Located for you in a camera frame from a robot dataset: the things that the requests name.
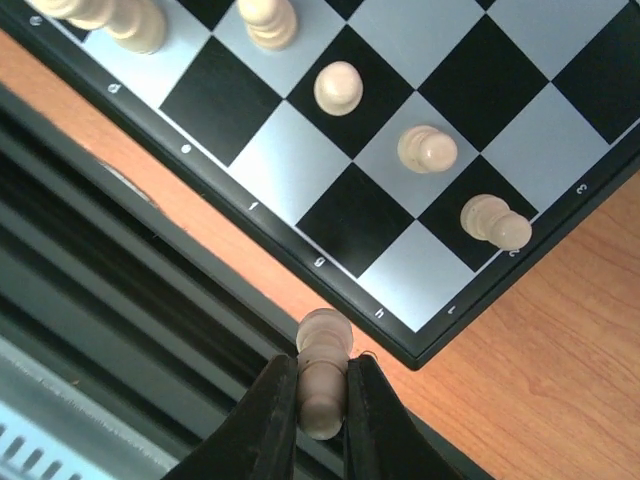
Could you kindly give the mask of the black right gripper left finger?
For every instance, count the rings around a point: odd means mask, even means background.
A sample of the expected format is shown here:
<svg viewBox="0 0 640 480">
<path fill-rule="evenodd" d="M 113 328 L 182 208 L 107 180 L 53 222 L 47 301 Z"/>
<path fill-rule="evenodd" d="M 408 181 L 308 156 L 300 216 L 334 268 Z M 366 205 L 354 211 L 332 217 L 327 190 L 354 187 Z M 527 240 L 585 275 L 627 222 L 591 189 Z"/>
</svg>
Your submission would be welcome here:
<svg viewBox="0 0 640 480">
<path fill-rule="evenodd" d="M 297 361 L 274 356 L 222 425 L 164 478 L 291 479 L 297 380 Z"/>
</svg>

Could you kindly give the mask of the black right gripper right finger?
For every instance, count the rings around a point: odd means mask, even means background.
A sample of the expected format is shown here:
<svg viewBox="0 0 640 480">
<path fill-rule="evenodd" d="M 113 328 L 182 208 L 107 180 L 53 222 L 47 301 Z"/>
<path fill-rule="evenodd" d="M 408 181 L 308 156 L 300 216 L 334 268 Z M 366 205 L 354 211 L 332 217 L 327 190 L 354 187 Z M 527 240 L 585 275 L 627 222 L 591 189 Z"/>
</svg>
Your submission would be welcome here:
<svg viewBox="0 0 640 480">
<path fill-rule="evenodd" d="M 374 357 L 348 362 L 346 479 L 461 479 L 425 439 Z"/>
</svg>

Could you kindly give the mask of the white bishop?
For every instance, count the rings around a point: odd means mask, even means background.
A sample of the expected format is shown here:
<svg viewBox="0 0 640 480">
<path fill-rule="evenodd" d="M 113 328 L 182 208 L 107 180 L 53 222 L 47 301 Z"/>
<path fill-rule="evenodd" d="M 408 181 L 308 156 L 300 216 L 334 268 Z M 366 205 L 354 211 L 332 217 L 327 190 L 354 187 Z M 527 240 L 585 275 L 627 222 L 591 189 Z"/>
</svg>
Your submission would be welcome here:
<svg viewBox="0 0 640 480">
<path fill-rule="evenodd" d="M 313 310 L 298 326 L 298 424 L 315 440 L 329 440 L 341 430 L 353 342 L 350 321 L 334 309 Z"/>
</svg>

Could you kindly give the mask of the white pawn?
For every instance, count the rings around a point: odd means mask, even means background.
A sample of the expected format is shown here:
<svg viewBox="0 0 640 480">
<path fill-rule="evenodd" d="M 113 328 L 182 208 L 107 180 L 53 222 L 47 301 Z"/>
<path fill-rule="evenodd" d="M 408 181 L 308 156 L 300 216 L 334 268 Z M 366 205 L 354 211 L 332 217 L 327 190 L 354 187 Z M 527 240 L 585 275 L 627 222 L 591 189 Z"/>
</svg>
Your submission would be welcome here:
<svg viewBox="0 0 640 480">
<path fill-rule="evenodd" d="M 468 200 L 461 210 L 460 224 L 474 239 L 505 251 L 521 249 L 532 237 L 530 222 L 503 199 L 490 194 Z"/>
<path fill-rule="evenodd" d="M 353 65 L 336 61 L 318 73 L 313 93 L 322 111 L 332 116 L 345 116 L 360 103 L 364 85 Z"/>
<path fill-rule="evenodd" d="M 267 50 L 282 50 L 294 40 L 298 19 L 288 0 L 238 0 L 249 38 Z"/>
<path fill-rule="evenodd" d="M 453 166 L 458 148 L 448 134 L 429 125 L 418 125 L 400 136 L 397 154 L 404 166 L 413 172 L 438 173 Z"/>
</svg>

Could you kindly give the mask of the white chess king piece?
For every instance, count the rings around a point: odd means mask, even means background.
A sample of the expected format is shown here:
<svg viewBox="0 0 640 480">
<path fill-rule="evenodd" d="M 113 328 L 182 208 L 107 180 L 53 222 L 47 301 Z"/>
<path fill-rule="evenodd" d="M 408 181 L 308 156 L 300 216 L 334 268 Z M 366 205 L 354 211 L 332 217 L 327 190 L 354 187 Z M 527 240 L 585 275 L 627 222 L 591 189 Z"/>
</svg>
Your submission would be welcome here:
<svg viewBox="0 0 640 480">
<path fill-rule="evenodd" d="M 167 37 L 166 15 L 148 0 L 36 0 L 39 12 L 83 30 L 104 30 L 121 48 L 152 54 Z"/>
</svg>

